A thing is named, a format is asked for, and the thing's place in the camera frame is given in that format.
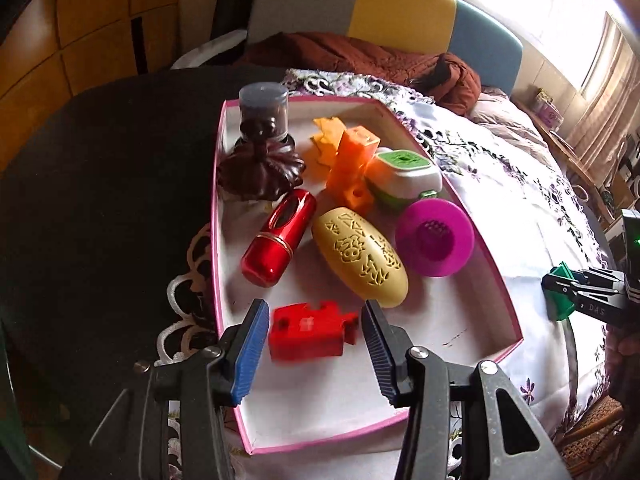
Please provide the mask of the teal green flanged piece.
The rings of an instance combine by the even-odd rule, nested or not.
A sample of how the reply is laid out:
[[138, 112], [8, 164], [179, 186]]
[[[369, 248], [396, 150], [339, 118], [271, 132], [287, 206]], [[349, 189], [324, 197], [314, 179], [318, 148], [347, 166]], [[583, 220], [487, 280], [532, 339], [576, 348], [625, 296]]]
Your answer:
[[573, 272], [565, 262], [554, 266], [541, 281], [541, 287], [547, 300], [550, 304], [553, 304], [550, 309], [550, 315], [553, 316], [555, 321], [564, 321], [570, 317], [576, 307], [574, 300], [570, 298], [570, 292], [556, 282], [557, 278], [567, 278], [568, 280], [574, 278]]

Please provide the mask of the red puzzle-shaped block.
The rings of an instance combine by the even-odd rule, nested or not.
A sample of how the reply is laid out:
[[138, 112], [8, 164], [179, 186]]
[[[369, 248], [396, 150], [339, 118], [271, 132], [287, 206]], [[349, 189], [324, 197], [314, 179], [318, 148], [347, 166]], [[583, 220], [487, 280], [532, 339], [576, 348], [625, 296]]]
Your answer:
[[356, 344], [359, 314], [343, 313], [331, 300], [317, 309], [310, 304], [290, 304], [274, 309], [268, 335], [274, 362], [297, 363], [342, 356], [346, 344]]

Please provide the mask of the red glossy cylinder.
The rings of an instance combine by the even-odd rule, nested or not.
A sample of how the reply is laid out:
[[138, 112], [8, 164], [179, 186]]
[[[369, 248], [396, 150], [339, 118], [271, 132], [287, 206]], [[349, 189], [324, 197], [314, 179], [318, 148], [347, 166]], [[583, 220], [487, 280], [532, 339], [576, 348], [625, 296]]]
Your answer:
[[294, 257], [317, 209], [309, 191], [296, 188], [270, 214], [241, 259], [241, 272], [254, 285], [277, 284]]

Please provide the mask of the yellow carved oval object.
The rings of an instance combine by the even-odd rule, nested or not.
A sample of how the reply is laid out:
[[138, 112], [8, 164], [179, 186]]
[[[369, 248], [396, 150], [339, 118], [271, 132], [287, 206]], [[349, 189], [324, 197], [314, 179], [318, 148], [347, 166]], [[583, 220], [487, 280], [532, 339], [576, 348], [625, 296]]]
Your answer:
[[311, 225], [318, 251], [337, 277], [362, 300], [396, 308], [406, 299], [406, 268], [386, 237], [346, 207], [331, 209]]

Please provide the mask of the magenta funnel-shaped object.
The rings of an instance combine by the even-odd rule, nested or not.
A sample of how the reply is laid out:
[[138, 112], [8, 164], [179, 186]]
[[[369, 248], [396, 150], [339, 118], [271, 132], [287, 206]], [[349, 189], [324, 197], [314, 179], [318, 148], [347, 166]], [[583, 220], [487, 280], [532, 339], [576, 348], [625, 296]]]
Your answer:
[[460, 271], [472, 256], [475, 234], [469, 216], [441, 198], [424, 198], [398, 217], [395, 247], [417, 274], [444, 278]]

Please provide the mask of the green and white container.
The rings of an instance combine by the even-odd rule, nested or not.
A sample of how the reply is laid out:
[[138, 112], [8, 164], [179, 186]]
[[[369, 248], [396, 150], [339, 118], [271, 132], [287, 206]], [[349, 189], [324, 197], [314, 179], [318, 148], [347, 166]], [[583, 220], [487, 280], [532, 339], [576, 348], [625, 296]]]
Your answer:
[[428, 158], [410, 150], [379, 148], [364, 170], [373, 196], [400, 211], [422, 198], [442, 192], [442, 173]]

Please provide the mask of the orange perforated block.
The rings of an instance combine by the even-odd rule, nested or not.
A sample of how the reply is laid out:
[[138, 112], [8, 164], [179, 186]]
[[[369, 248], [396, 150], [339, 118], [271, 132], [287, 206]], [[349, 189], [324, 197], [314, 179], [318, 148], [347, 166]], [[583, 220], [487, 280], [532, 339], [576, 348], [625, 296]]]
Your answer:
[[346, 129], [326, 180], [329, 196], [357, 214], [366, 214], [374, 203], [363, 175], [378, 144], [380, 138], [363, 126]]

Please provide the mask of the dark brown flower-shaped object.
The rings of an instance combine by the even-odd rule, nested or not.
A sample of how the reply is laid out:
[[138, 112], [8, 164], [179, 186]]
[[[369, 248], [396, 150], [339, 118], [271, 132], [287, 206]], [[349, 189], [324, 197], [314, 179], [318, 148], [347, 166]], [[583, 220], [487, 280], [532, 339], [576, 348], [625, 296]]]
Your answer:
[[276, 139], [276, 118], [241, 122], [243, 142], [217, 167], [218, 185], [239, 200], [276, 202], [303, 184], [306, 162]]

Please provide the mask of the orange-yellow curved piece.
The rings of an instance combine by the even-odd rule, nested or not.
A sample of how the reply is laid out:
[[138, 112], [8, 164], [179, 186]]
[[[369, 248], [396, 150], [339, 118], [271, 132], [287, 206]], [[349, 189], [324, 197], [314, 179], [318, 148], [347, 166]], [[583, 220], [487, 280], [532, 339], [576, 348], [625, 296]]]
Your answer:
[[323, 167], [332, 169], [346, 126], [338, 117], [319, 117], [312, 121], [318, 128], [318, 131], [310, 137], [319, 152], [317, 162]]

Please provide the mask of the wooden side table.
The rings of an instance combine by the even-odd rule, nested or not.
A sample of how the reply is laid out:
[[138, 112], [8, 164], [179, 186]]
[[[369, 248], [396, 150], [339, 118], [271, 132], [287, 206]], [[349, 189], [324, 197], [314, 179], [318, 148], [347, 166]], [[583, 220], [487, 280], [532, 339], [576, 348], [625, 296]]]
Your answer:
[[612, 212], [608, 209], [608, 206], [605, 205], [605, 201], [602, 198], [596, 182], [594, 182], [593, 178], [588, 174], [588, 171], [585, 170], [584, 165], [578, 160], [573, 150], [563, 141], [562, 138], [549, 130], [541, 119], [536, 116], [534, 112], [523, 102], [517, 98], [511, 98], [511, 102], [530, 118], [544, 139], [544, 142], [547, 143], [549, 151], [554, 156], [558, 164], [564, 165], [577, 177], [579, 182], [582, 182], [590, 200], [596, 205], [600, 225], [605, 229], [612, 226], [615, 221]]

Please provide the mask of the white embroidered floral tablecloth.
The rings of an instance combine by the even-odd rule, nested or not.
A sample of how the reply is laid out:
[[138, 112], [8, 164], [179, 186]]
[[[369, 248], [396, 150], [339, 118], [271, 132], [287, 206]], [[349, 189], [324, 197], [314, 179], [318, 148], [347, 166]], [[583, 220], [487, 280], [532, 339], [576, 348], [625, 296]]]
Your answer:
[[[516, 403], [528, 406], [552, 439], [571, 430], [604, 393], [605, 328], [583, 315], [555, 321], [541, 280], [561, 262], [579, 270], [600, 266], [604, 255], [562, 172], [413, 90], [382, 79], [254, 66], [242, 73], [249, 82], [285, 84], [291, 100], [363, 98], [382, 103], [396, 116], [419, 143], [415, 152], [442, 172], [446, 199], [469, 215], [475, 243], [484, 240], [506, 284], [523, 339], [496, 362], [510, 380]], [[224, 423], [235, 479], [392, 478], [408, 417], [402, 408], [407, 413], [403, 420], [370, 434], [252, 455], [243, 446], [236, 408]]]

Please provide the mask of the pink shallow tray box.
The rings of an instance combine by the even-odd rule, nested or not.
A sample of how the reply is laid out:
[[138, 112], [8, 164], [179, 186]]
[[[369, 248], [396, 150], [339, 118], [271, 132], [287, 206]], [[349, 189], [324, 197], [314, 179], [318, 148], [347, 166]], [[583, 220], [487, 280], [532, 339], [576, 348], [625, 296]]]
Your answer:
[[[318, 203], [314, 222], [282, 278], [260, 287], [244, 278], [241, 259], [265, 224], [267, 207], [213, 192], [212, 274], [219, 327], [241, 322], [258, 298], [273, 309], [289, 304], [318, 307], [330, 300], [344, 312], [357, 312], [373, 298], [387, 308], [391, 323], [446, 361], [473, 365], [505, 358], [523, 335], [484, 240], [477, 240], [466, 265], [446, 278], [428, 278], [409, 269], [394, 252], [396, 214], [373, 206], [357, 216], [326, 192], [328, 172], [320, 166], [311, 139], [320, 117], [366, 127], [386, 148], [419, 149], [412, 134], [378, 101], [293, 98], [288, 128], [307, 165], [303, 186]], [[360, 437], [407, 415], [380, 393], [362, 339], [346, 346], [340, 356], [298, 364], [279, 363], [264, 354], [250, 393], [234, 414], [245, 451], [252, 455]]]

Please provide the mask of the pinkish grey pillow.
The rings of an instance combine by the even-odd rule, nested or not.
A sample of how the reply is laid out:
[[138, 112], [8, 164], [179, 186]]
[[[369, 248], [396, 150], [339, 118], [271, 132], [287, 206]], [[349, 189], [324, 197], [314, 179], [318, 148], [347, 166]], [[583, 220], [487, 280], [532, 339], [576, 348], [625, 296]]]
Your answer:
[[484, 87], [468, 118], [492, 134], [529, 154], [544, 166], [558, 170], [559, 165], [533, 121], [501, 89]]

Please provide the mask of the rust brown quilted jacket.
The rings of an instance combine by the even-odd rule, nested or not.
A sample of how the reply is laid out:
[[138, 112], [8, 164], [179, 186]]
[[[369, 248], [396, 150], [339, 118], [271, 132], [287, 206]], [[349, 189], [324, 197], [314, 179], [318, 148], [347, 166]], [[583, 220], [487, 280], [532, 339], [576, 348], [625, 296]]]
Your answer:
[[482, 92], [480, 75], [457, 55], [405, 52], [332, 32], [278, 32], [247, 46], [241, 61], [375, 76], [430, 96], [460, 116], [469, 114]]

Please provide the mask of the grey yellow blue headboard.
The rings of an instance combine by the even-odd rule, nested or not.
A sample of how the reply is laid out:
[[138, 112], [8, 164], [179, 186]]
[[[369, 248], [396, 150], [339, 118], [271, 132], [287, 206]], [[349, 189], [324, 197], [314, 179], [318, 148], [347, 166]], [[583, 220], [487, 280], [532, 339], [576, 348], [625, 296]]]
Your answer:
[[523, 46], [492, 16], [463, 0], [254, 0], [247, 41], [278, 32], [333, 32], [405, 52], [450, 52], [485, 87], [511, 93]]

